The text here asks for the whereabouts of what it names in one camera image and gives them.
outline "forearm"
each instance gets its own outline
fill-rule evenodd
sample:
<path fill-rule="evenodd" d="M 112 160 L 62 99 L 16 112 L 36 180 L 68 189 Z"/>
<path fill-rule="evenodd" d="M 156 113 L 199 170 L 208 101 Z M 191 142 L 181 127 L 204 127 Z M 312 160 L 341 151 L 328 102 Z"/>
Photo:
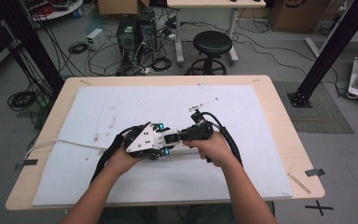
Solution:
<path fill-rule="evenodd" d="M 249 176 L 238 162 L 222 167 L 227 181 L 234 216 L 238 223 L 276 223 Z"/>
<path fill-rule="evenodd" d="M 103 169 L 62 223 L 97 223 L 119 174 Z"/>

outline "white desk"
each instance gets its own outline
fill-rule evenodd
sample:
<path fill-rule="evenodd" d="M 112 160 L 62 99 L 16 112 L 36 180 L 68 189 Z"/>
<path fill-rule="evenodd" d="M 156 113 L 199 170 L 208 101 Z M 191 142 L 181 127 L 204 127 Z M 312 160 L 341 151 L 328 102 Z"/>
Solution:
<path fill-rule="evenodd" d="M 242 7 L 265 7 L 264 1 L 255 2 L 254 0 L 168 0 L 169 7 L 176 8 L 176 61 L 180 64 L 184 62 L 180 22 L 181 21 L 204 21 L 205 18 L 213 18 L 214 21 L 230 21 L 227 35 L 232 37 L 238 8 Z M 238 61 L 234 46 L 228 53 L 232 63 Z"/>

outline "round stool seat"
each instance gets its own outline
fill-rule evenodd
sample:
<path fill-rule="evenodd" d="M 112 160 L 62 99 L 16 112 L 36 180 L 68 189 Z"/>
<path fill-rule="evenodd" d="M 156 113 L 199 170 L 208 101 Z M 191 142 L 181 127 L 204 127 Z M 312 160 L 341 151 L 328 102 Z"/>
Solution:
<path fill-rule="evenodd" d="M 229 52 L 232 48 L 232 41 L 223 33 L 205 31 L 194 37 L 193 45 L 200 53 L 214 57 Z"/>

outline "black stool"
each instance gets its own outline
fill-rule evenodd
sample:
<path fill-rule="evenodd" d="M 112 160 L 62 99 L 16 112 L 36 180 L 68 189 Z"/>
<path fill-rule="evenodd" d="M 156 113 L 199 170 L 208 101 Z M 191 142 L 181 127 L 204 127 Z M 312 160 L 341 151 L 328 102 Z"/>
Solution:
<path fill-rule="evenodd" d="M 205 31 L 194 37 L 193 45 L 200 52 L 200 55 L 203 53 L 207 58 L 193 62 L 187 71 L 187 75 L 200 75 L 196 71 L 203 75 L 214 75 L 218 71 L 221 71 L 220 75 L 227 74 L 226 67 L 214 58 L 221 58 L 221 55 L 231 50 L 232 41 L 228 35 L 216 31 Z M 197 64 L 202 62 L 203 66 L 197 67 Z M 220 66 L 213 68 L 213 62 L 218 63 Z"/>

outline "hand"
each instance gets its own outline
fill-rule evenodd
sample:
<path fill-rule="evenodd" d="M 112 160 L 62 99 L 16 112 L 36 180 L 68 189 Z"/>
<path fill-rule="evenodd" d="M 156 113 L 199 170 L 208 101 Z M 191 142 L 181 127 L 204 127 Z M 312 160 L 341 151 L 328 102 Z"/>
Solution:
<path fill-rule="evenodd" d="M 229 165 L 232 159 L 236 160 L 220 132 L 213 132 L 208 140 L 184 141 L 183 144 L 198 148 L 200 157 L 205 160 L 208 156 L 217 167 Z"/>
<path fill-rule="evenodd" d="M 136 162 L 141 160 L 140 158 L 133 158 L 126 152 L 124 147 L 121 147 L 110 157 L 104 169 L 109 169 L 118 175 L 123 175 L 129 171 Z"/>

